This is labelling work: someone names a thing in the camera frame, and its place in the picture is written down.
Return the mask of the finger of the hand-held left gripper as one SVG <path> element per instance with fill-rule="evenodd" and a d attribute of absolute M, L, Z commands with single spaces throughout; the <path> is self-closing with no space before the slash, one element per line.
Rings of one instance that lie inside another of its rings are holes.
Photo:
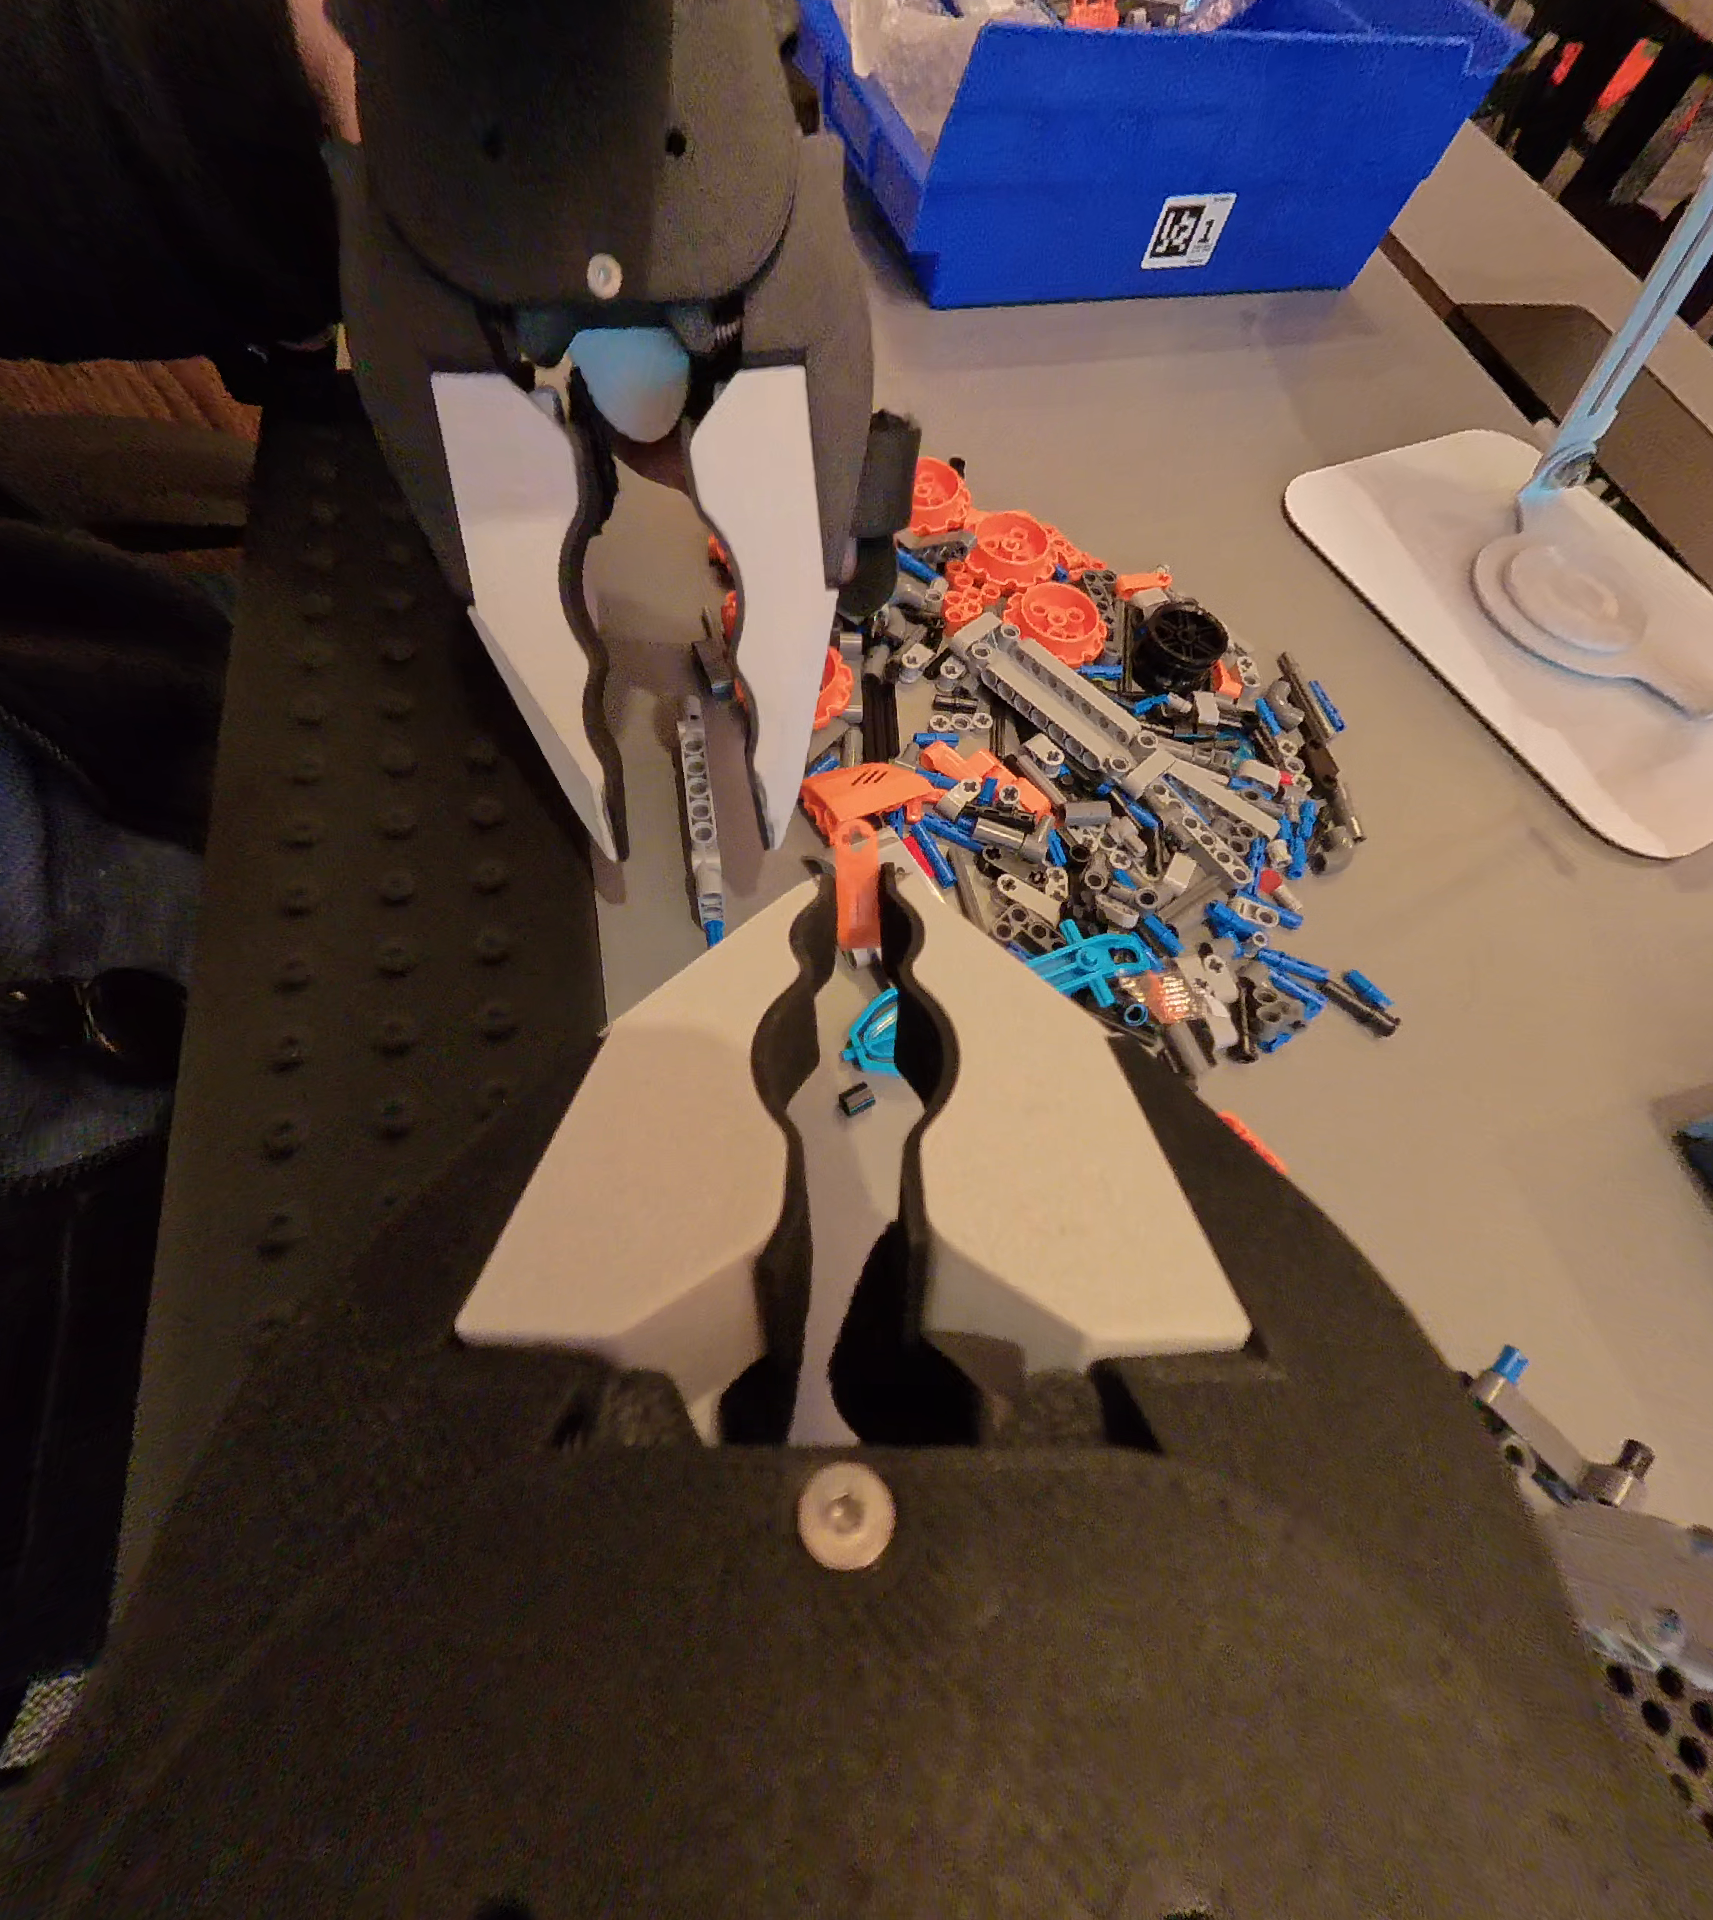
<path fill-rule="evenodd" d="M 625 773 L 604 715 L 608 660 L 583 561 L 600 478 L 555 387 L 432 375 L 471 618 L 534 742 L 606 860 L 629 857 Z"/>
<path fill-rule="evenodd" d="M 824 574 L 803 368 L 744 368 L 688 434 L 696 503 L 740 591 L 734 675 L 749 713 L 749 776 L 767 849 L 789 834 L 805 778 L 835 589 Z"/>

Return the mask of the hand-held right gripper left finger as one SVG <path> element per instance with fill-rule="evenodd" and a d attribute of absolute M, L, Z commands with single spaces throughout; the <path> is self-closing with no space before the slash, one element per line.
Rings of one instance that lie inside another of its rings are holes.
<path fill-rule="evenodd" d="M 709 1437 L 791 1434 L 814 1250 L 789 1107 L 835 960 L 835 883 L 812 878 L 608 1029 L 463 1342 L 661 1374 Z"/>

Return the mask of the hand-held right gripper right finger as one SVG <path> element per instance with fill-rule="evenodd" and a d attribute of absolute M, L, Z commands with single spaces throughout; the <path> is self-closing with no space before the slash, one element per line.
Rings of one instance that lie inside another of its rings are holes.
<path fill-rule="evenodd" d="M 864 1434 L 979 1437 L 1034 1376 L 1244 1351 L 1152 1124 L 1185 1086 L 904 874 L 877 912 L 919 1115 L 864 1271 Z"/>

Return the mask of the grey perforated beam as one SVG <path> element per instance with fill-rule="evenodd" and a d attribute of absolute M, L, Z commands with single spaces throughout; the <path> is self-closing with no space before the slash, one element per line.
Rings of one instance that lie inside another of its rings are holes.
<path fill-rule="evenodd" d="M 692 906 L 705 945 L 715 948 L 726 937 L 725 868 L 709 767 L 707 713 L 696 696 L 681 710 L 677 748 Z"/>

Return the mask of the pile of toy building pieces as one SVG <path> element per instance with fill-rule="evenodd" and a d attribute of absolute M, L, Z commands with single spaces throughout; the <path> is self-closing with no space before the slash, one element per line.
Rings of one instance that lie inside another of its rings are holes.
<path fill-rule="evenodd" d="M 1336 878 L 1366 838 L 1336 700 L 1292 652 L 1265 660 L 1227 624 L 1208 692 L 1145 694 L 1129 679 L 1135 604 L 1206 604 L 1171 564 L 1116 568 L 1036 519 L 1070 545 L 1055 583 L 1108 616 L 1106 660 L 1074 671 L 1009 624 L 1013 597 L 956 585 L 975 536 L 896 536 L 893 597 L 833 625 L 805 778 L 923 773 L 936 801 L 873 822 L 883 860 L 1189 1082 L 1271 1059 L 1324 1017 L 1395 1038 L 1385 988 L 1301 950 L 1303 883 Z"/>

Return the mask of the clear plastic bag of parts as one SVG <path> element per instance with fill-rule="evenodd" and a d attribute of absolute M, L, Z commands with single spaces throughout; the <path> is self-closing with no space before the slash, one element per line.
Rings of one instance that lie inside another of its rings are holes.
<path fill-rule="evenodd" d="M 868 5 L 879 35 L 908 37 L 912 22 L 969 29 L 1022 26 L 1080 31 L 1208 35 L 1250 24 L 1257 3 L 891 3 Z"/>

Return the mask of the black perforated block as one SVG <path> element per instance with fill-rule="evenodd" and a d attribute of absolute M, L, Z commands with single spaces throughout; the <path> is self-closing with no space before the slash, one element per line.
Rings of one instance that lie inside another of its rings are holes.
<path fill-rule="evenodd" d="M 1713 1860 L 1713 1527 L 1660 1516 L 1656 1451 L 1635 1437 L 1582 1449 L 1528 1393 L 1528 1372 L 1504 1348 L 1460 1380 L 1542 1527 L 1613 1713 Z"/>

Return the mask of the orange toothed wheel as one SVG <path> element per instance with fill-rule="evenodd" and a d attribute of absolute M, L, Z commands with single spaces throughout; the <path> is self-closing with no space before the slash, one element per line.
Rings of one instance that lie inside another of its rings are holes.
<path fill-rule="evenodd" d="M 956 564 L 956 585 L 984 603 L 1001 603 L 1036 585 L 1053 583 L 1066 566 L 1070 545 L 1051 524 L 1022 511 L 994 511 L 979 519 L 975 545 Z"/>
<path fill-rule="evenodd" d="M 917 459 L 914 507 L 896 541 L 925 547 L 971 536 L 980 522 L 965 471 L 952 461 Z"/>
<path fill-rule="evenodd" d="M 1108 616 L 1070 583 L 1022 589 L 1011 599 L 1009 624 L 1074 671 L 1103 664 L 1112 645 Z"/>

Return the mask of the orange wedge panel piece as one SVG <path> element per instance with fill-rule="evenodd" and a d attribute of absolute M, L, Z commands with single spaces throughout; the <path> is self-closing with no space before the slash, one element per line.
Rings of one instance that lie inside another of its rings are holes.
<path fill-rule="evenodd" d="M 904 809 L 917 818 L 936 797 L 936 786 L 923 773 L 894 761 L 833 767 L 807 776 L 799 790 L 805 817 L 828 845 L 854 822 L 873 824 Z"/>

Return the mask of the black perforated mat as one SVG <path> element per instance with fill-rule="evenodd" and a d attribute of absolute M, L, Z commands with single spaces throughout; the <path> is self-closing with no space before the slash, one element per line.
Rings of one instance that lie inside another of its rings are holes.
<path fill-rule="evenodd" d="M 259 1353 L 604 1025 L 577 817 L 352 379 L 257 454 L 119 1600 Z"/>

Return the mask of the large black wheel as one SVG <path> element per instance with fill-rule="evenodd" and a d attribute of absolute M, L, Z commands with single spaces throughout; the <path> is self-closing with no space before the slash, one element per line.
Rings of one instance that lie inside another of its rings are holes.
<path fill-rule="evenodd" d="M 1145 694 L 1208 692 L 1229 647 L 1229 629 L 1202 604 L 1168 597 L 1150 608 L 1141 601 L 1133 614 L 1129 679 Z"/>

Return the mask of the blue storage bin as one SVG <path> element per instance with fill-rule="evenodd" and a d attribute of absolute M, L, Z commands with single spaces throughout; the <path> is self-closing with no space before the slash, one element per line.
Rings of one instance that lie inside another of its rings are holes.
<path fill-rule="evenodd" d="M 1210 35 L 988 26 L 925 154 L 831 5 L 799 62 L 935 310 L 1343 291 L 1525 37 L 1483 5 L 1255 5 Z"/>

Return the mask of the wooden book stand, white base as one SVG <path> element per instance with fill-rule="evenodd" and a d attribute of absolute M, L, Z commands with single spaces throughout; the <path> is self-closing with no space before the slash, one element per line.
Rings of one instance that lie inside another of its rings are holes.
<path fill-rule="evenodd" d="M 1297 536 L 1593 834 L 1713 845 L 1713 591 L 1592 490 L 1622 402 L 1713 253 L 1700 190 L 1542 452 L 1465 431 L 1296 478 Z"/>

